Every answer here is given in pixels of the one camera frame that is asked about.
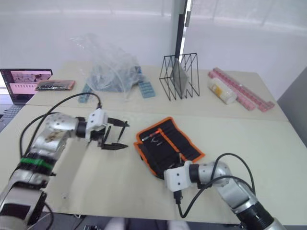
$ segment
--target white wall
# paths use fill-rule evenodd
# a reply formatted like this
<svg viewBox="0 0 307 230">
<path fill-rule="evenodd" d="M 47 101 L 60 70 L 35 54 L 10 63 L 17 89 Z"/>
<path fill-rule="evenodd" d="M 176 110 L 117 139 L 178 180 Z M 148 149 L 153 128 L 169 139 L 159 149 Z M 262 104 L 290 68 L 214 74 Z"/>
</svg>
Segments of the white wall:
<svg viewBox="0 0 307 230">
<path fill-rule="evenodd" d="M 184 53 L 199 67 L 257 72 L 278 99 L 307 66 L 307 1 L 194 0 Z"/>
<path fill-rule="evenodd" d="M 82 60 L 69 40 L 94 33 L 161 65 L 175 48 L 174 0 L 0 0 L 0 67 L 58 69 Z"/>
</svg>

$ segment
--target plastic bag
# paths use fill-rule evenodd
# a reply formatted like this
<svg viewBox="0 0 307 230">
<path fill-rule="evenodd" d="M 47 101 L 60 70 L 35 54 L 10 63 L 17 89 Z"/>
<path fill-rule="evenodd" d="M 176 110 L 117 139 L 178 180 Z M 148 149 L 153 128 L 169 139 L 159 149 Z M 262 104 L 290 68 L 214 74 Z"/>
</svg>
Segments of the plastic bag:
<svg viewBox="0 0 307 230">
<path fill-rule="evenodd" d="M 93 63 L 86 83 L 94 91 L 123 92 L 127 99 L 132 86 L 145 80 L 139 63 L 121 48 L 109 43 L 102 45 L 98 40 L 94 34 L 71 39 L 90 56 Z"/>
</svg>

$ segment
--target gray panel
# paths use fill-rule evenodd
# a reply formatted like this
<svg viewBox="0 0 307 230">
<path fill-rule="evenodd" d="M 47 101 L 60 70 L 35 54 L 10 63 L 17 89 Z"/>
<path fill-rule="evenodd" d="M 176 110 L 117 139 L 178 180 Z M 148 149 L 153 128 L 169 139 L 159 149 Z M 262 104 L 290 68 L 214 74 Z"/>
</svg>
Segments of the gray panel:
<svg viewBox="0 0 307 230">
<path fill-rule="evenodd" d="M 307 68 L 277 101 L 297 134 L 307 146 Z"/>
</svg>

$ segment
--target white table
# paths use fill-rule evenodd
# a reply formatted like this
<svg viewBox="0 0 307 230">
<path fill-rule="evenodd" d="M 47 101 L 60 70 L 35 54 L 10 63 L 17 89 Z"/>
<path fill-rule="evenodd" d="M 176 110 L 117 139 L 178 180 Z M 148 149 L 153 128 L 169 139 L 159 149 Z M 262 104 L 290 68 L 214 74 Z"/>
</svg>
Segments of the white table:
<svg viewBox="0 0 307 230">
<path fill-rule="evenodd" d="M 23 127 L 48 107 L 25 106 L 0 133 L 0 190 L 19 160 L 18 137 Z M 87 117 L 91 108 L 62 107 L 58 111 Z M 69 141 L 47 187 L 47 201 L 56 212 L 149 219 L 178 219 L 173 194 L 163 181 L 153 177 L 133 146 L 138 131 L 165 118 L 165 114 L 108 111 L 111 117 L 128 120 L 130 127 L 118 151 L 99 150 L 96 143 L 85 149 L 77 139 Z M 222 153 L 240 155 L 249 164 L 255 179 L 257 197 L 264 207 L 285 225 L 306 225 L 307 149 L 287 121 L 254 120 L 174 115 L 176 124 L 210 162 Z M 111 129 L 108 141 L 115 140 L 119 128 Z M 249 182 L 244 166 L 225 158 L 233 175 Z M 197 189 L 183 191 L 186 209 Z M 214 188 L 197 200 L 186 221 L 238 223 Z"/>
<path fill-rule="evenodd" d="M 89 76 L 92 65 L 86 62 L 68 62 L 61 70 L 56 72 L 52 79 L 76 80 L 76 84 L 71 91 L 61 92 L 38 92 L 27 104 L 29 105 L 54 105 L 56 102 L 76 93 L 81 93 L 85 85 L 86 78 Z M 216 97 L 207 87 L 208 70 L 200 70 L 200 97 L 194 95 L 193 98 L 183 100 L 168 100 L 162 85 L 159 81 L 161 67 L 142 66 L 143 74 L 150 79 L 156 92 L 153 98 L 143 99 L 138 86 L 134 86 L 129 94 L 129 100 L 124 101 L 122 93 L 98 92 L 103 100 L 103 107 L 109 110 L 119 110 L 126 112 L 146 112 L 163 113 L 172 115 L 197 115 L 213 117 L 232 117 L 232 118 L 251 118 L 264 120 L 287 121 L 287 117 L 274 100 L 269 90 L 257 73 L 248 72 L 228 72 L 240 83 L 248 86 L 264 100 L 272 101 L 276 106 L 263 113 L 258 109 L 247 111 L 241 104 L 235 102 L 226 105 Z M 71 99 L 64 103 L 63 107 L 90 107 L 95 108 L 97 101 L 94 97 L 88 103 L 79 103 L 78 98 Z"/>
</svg>

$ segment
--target laptop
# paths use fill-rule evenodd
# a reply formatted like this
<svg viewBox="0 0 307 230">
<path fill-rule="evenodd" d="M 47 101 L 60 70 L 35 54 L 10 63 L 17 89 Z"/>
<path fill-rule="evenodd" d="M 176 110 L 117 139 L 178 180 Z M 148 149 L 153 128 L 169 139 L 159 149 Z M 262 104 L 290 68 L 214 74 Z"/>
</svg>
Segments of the laptop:
<svg viewBox="0 0 307 230">
<path fill-rule="evenodd" d="M 36 93 L 35 87 L 40 80 L 52 76 L 51 69 L 0 69 L 6 88 L 12 99 L 12 105 L 0 119 L 0 132 L 17 115 L 21 108 Z"/>
</svg>

